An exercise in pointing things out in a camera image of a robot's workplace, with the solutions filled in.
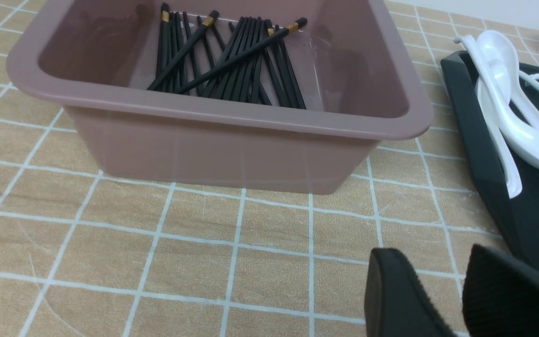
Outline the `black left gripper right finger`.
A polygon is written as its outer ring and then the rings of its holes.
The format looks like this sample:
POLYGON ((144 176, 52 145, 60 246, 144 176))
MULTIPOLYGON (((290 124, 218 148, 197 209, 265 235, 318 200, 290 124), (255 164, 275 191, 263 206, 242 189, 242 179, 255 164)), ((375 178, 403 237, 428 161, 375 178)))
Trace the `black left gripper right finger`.
POLYGON ((474 244, 462 313, 472 337, 539 337, 539 271, 496 248, 474 244))

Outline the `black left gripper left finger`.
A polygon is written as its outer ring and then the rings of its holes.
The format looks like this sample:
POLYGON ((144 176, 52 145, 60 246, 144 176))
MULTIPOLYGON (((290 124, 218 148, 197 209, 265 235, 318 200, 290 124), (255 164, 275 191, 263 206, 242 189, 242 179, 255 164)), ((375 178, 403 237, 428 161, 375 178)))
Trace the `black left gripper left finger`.
POLYGON ((409 260, 395 248, 373 248, 364 312, 368 337, 454 337, 409 260))

